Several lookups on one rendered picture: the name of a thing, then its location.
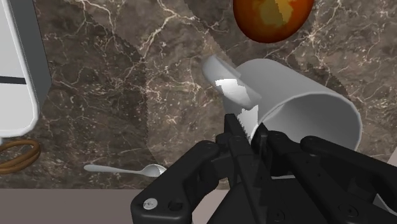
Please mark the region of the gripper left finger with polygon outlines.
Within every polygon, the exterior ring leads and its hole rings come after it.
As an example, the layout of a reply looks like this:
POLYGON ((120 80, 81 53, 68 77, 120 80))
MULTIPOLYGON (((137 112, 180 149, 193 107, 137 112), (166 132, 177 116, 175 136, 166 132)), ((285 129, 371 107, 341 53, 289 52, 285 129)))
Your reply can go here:
POLYGON ((192 224, 194 210, 224 178, 230 190, 206 224, 266 224, 254 184, 267 132, 261 124, 249 141, 237 118, 225 115, 215 141, 195 144, 132 200, 133 224, 192 224))

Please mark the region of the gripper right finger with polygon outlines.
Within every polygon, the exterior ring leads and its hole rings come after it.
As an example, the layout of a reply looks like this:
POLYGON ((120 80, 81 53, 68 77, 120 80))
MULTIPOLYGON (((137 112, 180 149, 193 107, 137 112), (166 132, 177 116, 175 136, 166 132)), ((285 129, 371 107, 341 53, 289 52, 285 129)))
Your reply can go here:
POLYGON ((260 125, 251 146, 273 176, 291 172, 328 224, 397 224, 397 167, 319 137, 260 125))

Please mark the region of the white mug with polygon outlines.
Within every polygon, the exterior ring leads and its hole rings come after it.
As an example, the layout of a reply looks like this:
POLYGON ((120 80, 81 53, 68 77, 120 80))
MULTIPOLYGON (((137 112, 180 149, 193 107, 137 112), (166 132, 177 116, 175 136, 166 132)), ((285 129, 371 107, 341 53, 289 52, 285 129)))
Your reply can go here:
POLYGON ((235 115, 248 140, 263 124, 295 142, 317 136, 358 149, 362 121, 355 105, 274 60, 253 59, 234 68, 212 55, 202 64, 202 74, 223 96, 225 113, 235 115))

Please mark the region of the white spoon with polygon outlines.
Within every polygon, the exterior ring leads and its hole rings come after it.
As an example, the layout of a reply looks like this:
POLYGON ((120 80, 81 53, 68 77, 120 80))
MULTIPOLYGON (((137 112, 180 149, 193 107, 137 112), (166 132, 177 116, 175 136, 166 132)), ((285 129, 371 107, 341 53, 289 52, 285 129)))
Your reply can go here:
POLYGON ((163 174, 167 169, 158 164, 150 164, 141 169, 140 171, 120 169, 116 167, 110 167, 105 165, 85 165, 84 170, 90 172, 112 172, 112 173, 128 173, 128 174, 138 174, 146 177, 156 178, 163 174))

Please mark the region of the red yellow apple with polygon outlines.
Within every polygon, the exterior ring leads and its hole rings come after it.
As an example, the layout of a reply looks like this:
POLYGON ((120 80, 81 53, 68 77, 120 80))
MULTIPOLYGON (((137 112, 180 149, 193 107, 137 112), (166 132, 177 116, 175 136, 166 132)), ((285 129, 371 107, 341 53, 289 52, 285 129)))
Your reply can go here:
POLYGON ((315 0, 233 0, 239 29, 259 43, 283 41, 308 19, 315 0))

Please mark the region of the white grey box appliance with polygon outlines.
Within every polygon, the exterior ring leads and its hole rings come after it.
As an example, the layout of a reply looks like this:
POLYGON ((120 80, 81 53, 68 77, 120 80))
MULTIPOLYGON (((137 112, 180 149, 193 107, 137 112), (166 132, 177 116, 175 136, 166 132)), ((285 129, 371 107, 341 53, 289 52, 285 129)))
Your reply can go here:
POLYGON ((34 128, 51 85, 33 0, 0 0, 0 138, 34 128))

